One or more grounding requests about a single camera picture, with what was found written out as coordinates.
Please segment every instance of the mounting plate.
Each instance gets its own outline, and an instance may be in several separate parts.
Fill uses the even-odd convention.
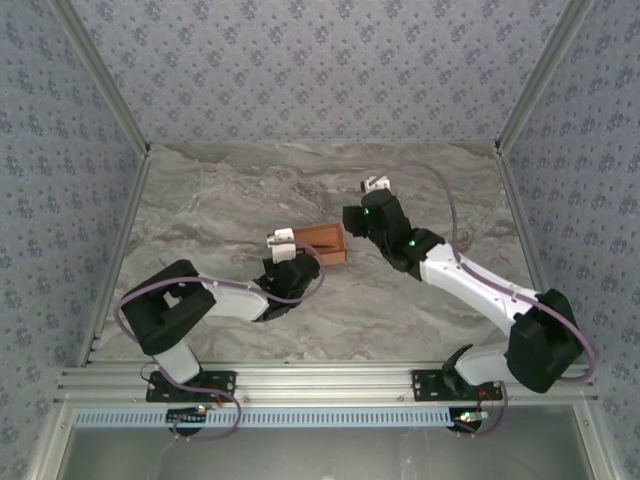
[[[492,382],[483,383],[477,387],[469,387],[460,394],[455,394],[445,385],[442,370],[413,370],[411,372],[411,387],[413,399],[416,402],[479,402],[487,400],[480,396],[480,389],[487,392],[494,401],[502,400],[502,389],[500,385],[496,385]]]
[[[233,371],[203,371],[185,383],[189,387],[217,388],[223,392],[234,394],[236,389],[236,372]],[[149,377],[147,388],[147,402],[149,403],[229,403],[222,395],[209,393],[194,393],[181,390],[171,385],[160,372],[153,372]]]

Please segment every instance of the wall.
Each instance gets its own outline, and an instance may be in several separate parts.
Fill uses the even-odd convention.
[[[45,0],[0,2],[0,478],[77,359],[138,155]]]
[[[596,2],[509,154],[547,276],[598,351],[597,384],[631,478],[640,478],[639,52],[638,2]]]
[[[151,143],[494,139],[565,0],[74,0]]]

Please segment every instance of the patterned wallpaper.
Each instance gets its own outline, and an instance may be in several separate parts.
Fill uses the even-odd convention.
[[[73,0],[150,143],[494,139],[565,0]]]
[[[46,0],[0,2],[0,478],[77,361],[138,155]]]
[[[590,12],[509,158],[546,273],[600,357],[597,384],[640,479],[640,4]]]

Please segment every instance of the marble surface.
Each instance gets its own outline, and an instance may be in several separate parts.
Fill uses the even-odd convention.
[[[267,234],[340,221],[342,206],[359,203],[360,181],[401,160],[428,162],[449,179],[467,256],[530,286],[490,152],[450,144],[154,146],[114,298],[180,258],[209,276],[257,278]],[[450,236],[446,197],[428,172],[391,180],[414,225]],[[206,316],[188,335],[198,358],[443,360],[463,344],[502,337],[456,298],[393,270],[370,242],[347,242],[347,263],[328,267],[323,288],[287,315],[267,323]],[[92,355],[144,357],[110,317]]]

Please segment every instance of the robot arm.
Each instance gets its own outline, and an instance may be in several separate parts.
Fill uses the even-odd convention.
[[[345,229],[370,239],[393,268],[441,288],[491,320],[507,340],[489,346],[466,345],[443,366],[447,386],[454,392],[488,381],[517,380],[527,388],[546,392],[582,353],[575,337],[546,313],[515,295],[500,293],[477,280],[460,265],[494,284],[536,299],[575,325],[567,299],[555,290],[540,294],[519,287],[460,256],[442,237],[414,228],[386,178],[369,187],[360,206],[345,207]]]
[[[196,377],[201,367],[186,343],[186,334],[205,314],[235,317],[252,322],[266,322],[280,317],[300,302],[282,303],[271,298],[302,297],[319,274],[318,262],[304,251],[293,258],[274,263],[263,261],[265,273],[260,278],[239,284],[219,280],[211,285],[185,282],[167,285],[127,302],[122,311],[142,351],[154,357],[178,383]],[[183,277],[199,277],[188,260],[178,260],[127,293],[148,285]]]

